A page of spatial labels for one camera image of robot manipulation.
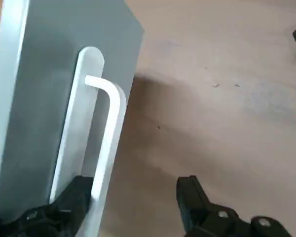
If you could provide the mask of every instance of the white plastic part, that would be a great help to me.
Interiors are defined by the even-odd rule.
[[[111,172],[126,111],[126,97],[116,84],[100,78],[104,66],[101,52],[94,47],[84,48],[79,56],[69,99],[59,155],[50,195],[50,203],[70,181],[81,174],[87,139],[98,89],[110,98],[110,107],[104,129],[92,190],[90,209],[77,237],[98,236]]]
[[[63,134],[50,193],[50,203],[81,174],[98,90],[84,82],[87,75],[101,77],[104,58],[99,49],[86,47],[78,55]]]
[[[108,80],[87,76],[85,83],[104,90],[110,98],[108,119],[91,190],[90,209],[82,225],[81,232],[78,232],[77,235],[96,237],[100,229],[119,137],[122,131],[126,111],[126,97],[118,85]]]

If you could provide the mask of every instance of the white l-shaped bracket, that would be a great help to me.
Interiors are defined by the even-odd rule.
[[[77,237],[98,236],[126,111],[123,90],[101,78],[103,66],[104,58],[99,49],[86,47],[79,53],[50,195],[52,203],[70,181],[81,174],[98,89],[104,90],[109,96],[110,107],[103,139],[99,141],[100,153],[95,157],[98,162],[90,208]]]

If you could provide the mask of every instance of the metal screw head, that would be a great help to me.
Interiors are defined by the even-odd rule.
[[[271,223],[268,220],[264,219],[264,218],[259,219],[259,223],[260,223],[260,225],[265,226],[265,227],[270,227],[271,226]]]
[[[225,211],[220,211],[218,213],[218,215],[219,215],[219,217],[222,217],[222,218],[228,218],[228,213]]]

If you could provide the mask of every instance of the clamp screw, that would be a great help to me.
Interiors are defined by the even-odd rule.
[[[270,227],[271,226],[271,223],[268,220],[264,219],[264,218],[259,219],[259,223],[260,223],[260,225],[265,226],[265,227]]]
[[[222,217],[222,218],[228,218],[228,214],[225,211],[218,212],[218,215],[219,215],[219,217]]]

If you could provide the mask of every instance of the light wood floor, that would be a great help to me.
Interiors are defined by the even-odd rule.
[[[103,236],[182,237],[176,179],[296,237],[296,0],[127,0],[146,30]]]

